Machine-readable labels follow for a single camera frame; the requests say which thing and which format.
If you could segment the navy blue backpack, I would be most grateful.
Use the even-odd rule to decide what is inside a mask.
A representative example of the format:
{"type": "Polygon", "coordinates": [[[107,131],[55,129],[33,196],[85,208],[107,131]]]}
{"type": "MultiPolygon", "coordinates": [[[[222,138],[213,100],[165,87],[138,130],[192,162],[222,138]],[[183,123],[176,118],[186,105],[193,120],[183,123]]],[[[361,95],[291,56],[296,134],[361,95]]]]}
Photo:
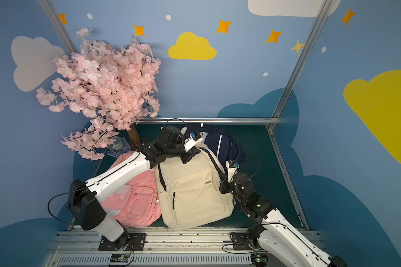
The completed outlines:
{"type": "Polygon", "coordinates": [[[184,136],[187,138],[191,132],[195,131],[200,133],[204,144],[223,166],[226,166],[226,161],[241,163],[245,159],[245,152],[241,145],[228,131],[204,123],[189,123],[184,136]]]}

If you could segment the beige and navy backpack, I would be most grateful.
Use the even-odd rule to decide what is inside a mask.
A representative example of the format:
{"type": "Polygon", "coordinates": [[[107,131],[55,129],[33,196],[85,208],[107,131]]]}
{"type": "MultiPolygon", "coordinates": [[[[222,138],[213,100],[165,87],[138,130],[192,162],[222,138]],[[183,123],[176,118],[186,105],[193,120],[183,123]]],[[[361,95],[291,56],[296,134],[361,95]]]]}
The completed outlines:
{"type": "Polygon", "coordinates": [[[233,196],[220,192],[221,176],[227,175],[205,144],[188,163],[166,159],[155,169],[163,222],[174,231],[201,227],[228,218],[234,210],[233,196]]]}

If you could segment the pink backpack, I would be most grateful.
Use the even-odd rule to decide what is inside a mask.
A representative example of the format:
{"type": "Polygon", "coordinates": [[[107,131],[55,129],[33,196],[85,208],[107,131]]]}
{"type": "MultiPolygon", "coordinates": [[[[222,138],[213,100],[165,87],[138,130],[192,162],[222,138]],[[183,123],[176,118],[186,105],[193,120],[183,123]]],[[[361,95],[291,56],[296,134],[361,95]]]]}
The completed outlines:
{"type": "Polygon", "coordinates": [[[161,217],[153,170],[145,171],[106,198],[104,210],[125,227],[148,227],[161,217]]]}

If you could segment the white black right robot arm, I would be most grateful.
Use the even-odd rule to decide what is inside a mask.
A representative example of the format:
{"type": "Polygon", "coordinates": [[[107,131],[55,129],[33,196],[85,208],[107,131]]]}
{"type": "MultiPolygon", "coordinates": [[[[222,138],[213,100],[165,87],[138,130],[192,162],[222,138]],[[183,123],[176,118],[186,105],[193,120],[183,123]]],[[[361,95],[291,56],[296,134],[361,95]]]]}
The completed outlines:
{"type": "Polygon", "coordinates": [[[262,249],[287,267],[346,267],[338,255],[331,257],[301,234],[282,213],[255,189],[244,173],[220,175],[220,192],[230,193],[254,225],[247,230],[251,249],[262,249]]]}

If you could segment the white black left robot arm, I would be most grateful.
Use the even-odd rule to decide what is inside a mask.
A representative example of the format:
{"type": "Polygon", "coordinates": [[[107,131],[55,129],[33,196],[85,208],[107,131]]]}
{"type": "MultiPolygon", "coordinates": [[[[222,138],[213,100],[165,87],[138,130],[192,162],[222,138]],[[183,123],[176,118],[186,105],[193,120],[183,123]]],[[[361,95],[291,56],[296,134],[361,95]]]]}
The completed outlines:
{"type": "Polygon", "coordinates": [[[122,250],[129,241],[126,229],[101,206],[113,192],[137,175],[152,169],[166,159],[180,158],[186,164],[200,151],[203,142],[197,131],[186,138],[180,129],[164,126],[155,141],[143,144],[127,160],[85,182],[70,184],[68,209],[83,230],[94,230],[122,250]]]}

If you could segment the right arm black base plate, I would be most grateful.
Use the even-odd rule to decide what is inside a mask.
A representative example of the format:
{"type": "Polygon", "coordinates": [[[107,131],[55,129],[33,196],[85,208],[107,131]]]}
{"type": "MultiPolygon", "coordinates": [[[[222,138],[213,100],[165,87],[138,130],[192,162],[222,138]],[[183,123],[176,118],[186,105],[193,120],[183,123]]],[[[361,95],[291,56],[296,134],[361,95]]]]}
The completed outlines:
{"type": "Polygon", "coordinates": [[[230,232],[233,250],[261,250],[257,238],[249,233],[230,232]]]}

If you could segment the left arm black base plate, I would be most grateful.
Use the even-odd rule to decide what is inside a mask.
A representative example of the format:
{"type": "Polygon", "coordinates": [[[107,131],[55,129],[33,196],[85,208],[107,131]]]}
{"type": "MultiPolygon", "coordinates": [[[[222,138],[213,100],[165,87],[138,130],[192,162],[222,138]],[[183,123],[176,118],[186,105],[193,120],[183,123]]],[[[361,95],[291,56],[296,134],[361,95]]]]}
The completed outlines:
{"type": "Polygon", "coordinates": [[[146,241],[145,233],[124,232],[117,240],[110,241],[102,236],[99,251],[142,251],[146,241]]]}

